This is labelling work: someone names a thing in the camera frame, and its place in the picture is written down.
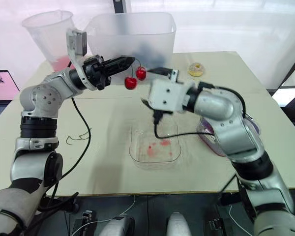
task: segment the floor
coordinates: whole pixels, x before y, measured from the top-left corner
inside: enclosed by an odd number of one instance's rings
[[[295,201],[295,190],[291,191]],[[204,212],[210,206],[216,194],[174,194],[174,195],[141,195],[136,197],[133,207],[127,212],[135,218],[135,236],[165,236],[166,220],[172,212],[178,211],[186,218],[191,234],[204,235]],[[70,234],[73,233],[75,219],[81,218],[85,210],[96,211],[97,220],[110,219],[125,211],[132,203],[133,196],[111,197],[79,197],[80,209],[70,215]],[[229,218],[229,207],[219,207],[222,218]],[[253,232],[253,225],[249,221],[241,203],[232,208],[234,219],[248,232]],[[99,235],[107,222],[98,223],[95,236]],[[246,233],[232,223],[234,236],[244,236]],[[58,212],[47,219],[41,226],[38,236],[68,235],[63,212]]]

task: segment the measuring cup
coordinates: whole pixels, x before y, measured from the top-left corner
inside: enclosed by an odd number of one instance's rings
[[[74,28],[70,11],[43,12],[22,21],[33,40],[55,71],[67,67],[66,31]]]

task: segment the wire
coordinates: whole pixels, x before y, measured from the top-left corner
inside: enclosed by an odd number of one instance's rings
[[[70,229],[69,229],[69,226],[68,226],[68,221],[67,221],[67,216],[65,214],[65,211],[63,212],[63,215],[64,215],[64,219],[65,219],[65,225],[66,225],[66,228],[67,228],[67,233],[68,233],[68,236],[70,236]]]
[[[239,100],[241,101],[242,104],[242,117],[245,118],[246,117],[246,103],[245,100],[243,99],[243,97],[235,90],[232,90],[230,88],[226,88],[226,87],[215,87],[216,89],[222,89],[222,90],[226,90],[228,92],[232,92],[233,94],[235,94]]]
[[[148,195],[147,195],[147,236],[149,236]]]
[[[128,212],[128,211],[133,207],[133,205],[135,204],[135,202],[136,202],[136,195],[134,195],[134,200],[133,200],[132,205],[131,205],[127,210],[125,210],[123,213],[121,213],[120,215],[125,214],[126,212]],[[88,222],[88,223],[82,225],[82,226],[81,226],[80,228],[78,228],[76,231],[74,231],[74,233],[71,234],[71,236],[74,236],[78,231],[80,231],[80,230],[81,230],[82,228],[84,228],[86,225],[93,224],[93,223],[107,222],[107,221],[110,221],[110,220],[112,220],[112,218],[107,219],[107,220],[98,220],[98,221]]]
[[[86,126],[87,129],[88,129],[88,143],[87,143],[87,145],[86,145],[84,151],[82,152],[80,158],[79,158],[79,159],[76,161],[76,163],[71,167],[71,169],[68,170],[68,171],[67,171],[67,172],[61,177],[61,179],[63,179],[64,177],[66,177],[68,174],[71,173],[71,171],[73,171],[73,170],[76,168],[76,166],[79,164],[79,162],[82,160],[84,154],[85,154],[86,151],[88,150],[89,145],[90,145],[90,140],[91,140],[91,134],[90,134],[90,128],[89,128],[89,125],[88,125],[88,123],[86,122],[86,120],[84,119],[83,115],[81,114],[81,112],[80,112],[79,108],[77,107],[77,104],[75,103],[75,100],[74,100],[73,97],[71,97],[71,100],[72,100],[72,103],[73,103],[73,106],[74,106],[75,110],[78,112],[79,116],[81,117],[81,119],[83,120],[85,126]]]
[[[49,199],[49,201],[48,201],[47,207],[49,207],[50,204],[53,202],[53,199],[55,198],[56,192],[57,192],[57,190],[58,190],[58,185],[59,185],[59,182],[57,182],[57,183],[55,184],[55,187],[54,187],[53,193],[51,194],[51,197],[50,197],[50,199]]]
[[[246,231],[239,223],[237,223],[236,221],[235,221],[235,219],[233,218],[233,216],[231,215],[231,210],[232,210],[232,208],[233,208],[233,206],[231,206],[230,207],[230,210],[228,211],[228,215],[230,215],[230,218],[234,221],[234,223],[238,226],[238,227],[240,227],[243,231],[245,231],[245,233],[247,233],[248,235],[250,235],[250,236],[252,236],[252,234],[251,233],[249,233],[248,231]]]
[[[70,232],[71,232],[71,213],[69,213],[69,236],[70,236]]]
[[[174,135],[169,135],[169,136],[158,136],[158,134],[157,134],[157,124],[154,124],[154,134],[155,134],[156,138],[158,138],[158,139],[168,139],[168,138],[172,138],[172,137],[177,137],[177,136],[182,136],[182,135],[190,135],[190,134],[213,135],[213,134],[206,133],[206,132],[190,132],[190,133],[174,134]]]
[[[231,184],[231,182],[236,177],[236,174],[233,174],[232,177],[227,181],[227,183],[223,186],[223,188],[217,193],[216,198],[213,198],[211,205],[216,204],[219,198],[221,197],[221,194],[225,191],[225,189]]]
[[[26,229],[26,233],[28,233],[29,231],[31,231],[32,229],[34,229],[37,225],[41,224],[44,220],[46,220],[48,217],[52,216],[53,214],[55,214],[57,211],[59,211],[60,208],[57,208],[53,211],[50,211],[48,213],[46,213],[46,215],[44,215],[42,218],[40,218],[39,220],[37,220],[34,224],[30,225],[27,229]]]

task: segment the red cherry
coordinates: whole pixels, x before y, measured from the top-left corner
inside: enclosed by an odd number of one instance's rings
[[[138,80],[144,80],[147,76],[147,70],[143,66],[139,66],[136,70]]]
[[[124,86],[126,87],[126,89],[129,89],[129,90],[135,89],[135,87],[137,86],[136,78],[133,78],[130,76],[126,77],[124,79]]]

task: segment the beige tabletop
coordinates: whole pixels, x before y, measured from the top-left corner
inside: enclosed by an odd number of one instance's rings
[[[187,73],[189,64],[205,67],[202,77]],[[261,128],[261,139],[271,159],[289,188],[295,188],[295,128],[276,102],[268,95],[240,56],[234,52],[174,54],[171,67],[179,69],[181,81],[199,79],[237,90],[244,97],[247,112]],[[27,86],[43,80],[51,72],[43,63]],[[174,167],[165,170],[142,170],[129,155],[130,127],[135,122],[151,123],[152,113],[140,102],[149,85],[129,91],[111,85],[103,91],[86,91],[76,103],[88,121],[91,145],[77,168],[59,184],[58,195],[215,192],[234,173],[229,160],[215,155],[196,135],[179,137],[181,155]],[[0,189],[9,186],[9,169],[13,160],[15,138],[20,134],[18,97],[0,115]],[[179,132],[195,131],[199,116],[174,114]],[[86,132],[72,102],[67,100],[59,111],[57,152],[63,156],[63,173],[82,153],[87,140],[65,140]],[[236,190],[235,183],[229,190]]]

